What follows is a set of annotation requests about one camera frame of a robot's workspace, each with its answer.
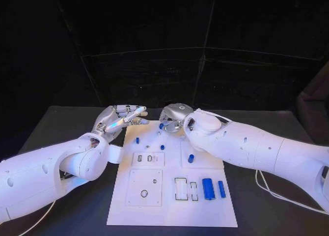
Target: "dark table surface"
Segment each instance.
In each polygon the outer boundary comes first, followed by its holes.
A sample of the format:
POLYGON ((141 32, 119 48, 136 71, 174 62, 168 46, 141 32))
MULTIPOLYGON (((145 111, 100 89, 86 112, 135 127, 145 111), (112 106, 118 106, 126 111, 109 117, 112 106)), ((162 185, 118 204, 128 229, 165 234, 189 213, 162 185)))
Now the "dark table surface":
MULTIPOLYGON (((20 153, 62 143, 90 132, 103 108, 51 106, 33 131, 20 153)), ((257 126, 286 138, 312 142, 292 112, 212 111, 237 122, 257 126)), ((158 120, 161 109, 148 109, 148 119, 158 120)), ((125 132, 116 144, 123 142, 125 132)), ((49 215, 26 234, 28 236, 184 236, 253 235, 315 236, 329 235, 329 216, 274 198, 258 188, 254 170, 224 163, 228 188, 238 228, 108 226, 109 205, 118 165, 108 164, 97 180, 77 187, 54 203, 49 215)), ((317 204, 303 190, 287 180, 266 174, 273 191, 303 204, 317 204)), ((0 225, 0 236, 17 236, 37 222, 49 207, 0 225)))

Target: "dark wall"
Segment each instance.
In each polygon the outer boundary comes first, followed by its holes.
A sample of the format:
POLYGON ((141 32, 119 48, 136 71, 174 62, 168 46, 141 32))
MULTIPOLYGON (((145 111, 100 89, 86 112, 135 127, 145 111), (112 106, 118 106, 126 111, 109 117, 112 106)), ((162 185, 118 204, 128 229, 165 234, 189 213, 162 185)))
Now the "dark wall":
POLYGON ((284 110, 329 53, 329 1, 59 2, 105 105, 284 110))
POLYGON ((50 105, 99 106, 53 1, 0 1, 0 159, 14 155, 50 105))

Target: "blue cylinder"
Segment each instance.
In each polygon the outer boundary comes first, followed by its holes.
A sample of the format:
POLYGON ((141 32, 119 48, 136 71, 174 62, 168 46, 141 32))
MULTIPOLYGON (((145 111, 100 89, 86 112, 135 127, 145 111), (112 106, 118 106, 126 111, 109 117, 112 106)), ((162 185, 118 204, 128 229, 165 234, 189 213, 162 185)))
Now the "blue cylinder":
POLYGON ((223 181, 218 181, 220 191, 221 191, 221 198, 225 198, 225 191, 223 186, 223 181))
POLYGON ((191 155, 188 156, 188 163, 192 163, 192 161, 194 161, 194 155, 191 154, 191 155))
POLYGON ((201 180, 201 183, 202 183, 205 200, 214 200, 215 199, 215 192, 214 192, 212 180, 210 178, 204 178, 201 180))

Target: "blue battery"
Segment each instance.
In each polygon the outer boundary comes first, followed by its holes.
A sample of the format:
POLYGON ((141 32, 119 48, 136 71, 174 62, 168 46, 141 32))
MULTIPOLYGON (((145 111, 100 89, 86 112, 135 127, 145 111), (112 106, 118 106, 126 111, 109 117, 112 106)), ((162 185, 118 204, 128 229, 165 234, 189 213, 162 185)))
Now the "blue battery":
POLYGON ((202 183, 202 190, 204 190, 204 198, 205 198, 205 200, 215 199, 212 180, 210 178, 204 178, 201 180, 201 183, 202 183))
POLYGON ((218 181, 220 191, 221 191, 221 198, 225 198, 225 191, 223 186, 223 181, 218 181))
POLYGON ((191 155, 188 156, 188 163, 192 163, 192 161, 194 161, 194 155, 191 154, 191 155))

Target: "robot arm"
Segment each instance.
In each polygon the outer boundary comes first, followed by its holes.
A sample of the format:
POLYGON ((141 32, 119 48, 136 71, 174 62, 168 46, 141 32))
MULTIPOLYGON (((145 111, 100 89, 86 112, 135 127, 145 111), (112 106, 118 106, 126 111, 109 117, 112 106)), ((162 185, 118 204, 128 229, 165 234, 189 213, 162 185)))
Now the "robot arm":
POLYGON ((250 169, 266 171, 292 181, 307 192, 329 213, 329 147, 306 144, 279 137, 257 127, 237 123, 218 115, 185 104, 164 108, 161 121, 169 132, 181 128, 192 147, 207 151, 225 162, 250 169))
POLYGON ((93 130, 80 138, 27 152, 0 163, 0 223, 18 218, 95 180, 108 161, 120 163, 123 149, 109 142, 122 127, 146 124, 146 108, 109 106, 96 118, 93 130), (59 170, 69 173, 60 177, 59 170))

